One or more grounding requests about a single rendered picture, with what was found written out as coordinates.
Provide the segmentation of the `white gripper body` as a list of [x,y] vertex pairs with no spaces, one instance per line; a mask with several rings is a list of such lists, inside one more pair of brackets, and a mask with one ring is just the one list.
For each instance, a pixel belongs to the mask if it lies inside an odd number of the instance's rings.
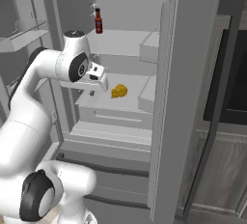
[[106,92],[109,87],[109,82],[108,82],[107,74],[105,73],[104,75],[102,75],[99,81],[85,82],[83,79],[77,82],[61,81],[60,85],[65,88],[72,88],[78,90]]

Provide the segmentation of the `yellow cheese wedge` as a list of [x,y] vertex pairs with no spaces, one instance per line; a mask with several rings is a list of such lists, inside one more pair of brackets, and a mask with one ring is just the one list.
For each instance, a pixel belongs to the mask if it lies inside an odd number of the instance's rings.
[[118,84],[111,91],[111,98],[123,98],[127,95],[127,88],[123,84]]

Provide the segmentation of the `grey fridge crisper drawer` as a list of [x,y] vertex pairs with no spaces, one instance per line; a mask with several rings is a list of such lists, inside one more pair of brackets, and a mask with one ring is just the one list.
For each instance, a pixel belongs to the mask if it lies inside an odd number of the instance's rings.
[[82,122],[152,129],[152,113],[113,107],[78,105]]

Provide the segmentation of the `grey fridge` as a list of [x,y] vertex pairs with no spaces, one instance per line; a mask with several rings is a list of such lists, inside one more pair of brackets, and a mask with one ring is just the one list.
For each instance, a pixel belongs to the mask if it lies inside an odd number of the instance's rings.
[[[89,38],[93,59],[108,70],[109,85],[124,84],[127,95],[65,88],[52,90],[62,126],[60,151],[94,154],[138,162],[151,160],[152,129],[82,122],[78,105],[142,110],[152,113],[161,6],[165,0],[34,0],[38,15],[49,25],[45,43],[59,49],[67,30],[82,30]],[[103,33],[96,33],[100,8]]]

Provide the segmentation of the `grey fridge door with shelves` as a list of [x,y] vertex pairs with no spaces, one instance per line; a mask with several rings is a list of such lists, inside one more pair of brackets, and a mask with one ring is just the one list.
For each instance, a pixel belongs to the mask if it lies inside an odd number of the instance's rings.
[[36,15],[33,0],[0,0],[0,127],[8,102],[29,55],[49,38],[46,19]]

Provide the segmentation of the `red hot sauce bottle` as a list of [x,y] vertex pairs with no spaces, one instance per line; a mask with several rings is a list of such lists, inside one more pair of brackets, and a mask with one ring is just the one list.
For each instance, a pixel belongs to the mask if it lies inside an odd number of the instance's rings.
[[102,34],[103,27],[102,27],[102,18],[100,16],[100,8],[96,8],[95,25],[96,25],[96,33]]

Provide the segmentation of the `grey freezer drawer front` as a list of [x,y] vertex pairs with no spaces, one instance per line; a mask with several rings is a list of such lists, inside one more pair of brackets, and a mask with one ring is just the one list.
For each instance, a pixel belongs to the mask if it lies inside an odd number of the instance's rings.
[[147,162],[69,151],[60,151],[56,159],[96,171],[96,189],[86,205],[98,224],[149,224]]

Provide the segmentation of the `black built-in oven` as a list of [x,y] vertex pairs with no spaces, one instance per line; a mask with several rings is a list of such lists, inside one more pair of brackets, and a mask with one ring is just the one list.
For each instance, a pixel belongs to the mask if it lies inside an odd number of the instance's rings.
[[[229,30],[224,29],[206,101],[205,121],[212,119],[228,36]],[[220,122],[247,125],[247,30],[239,30],[237,34]]]

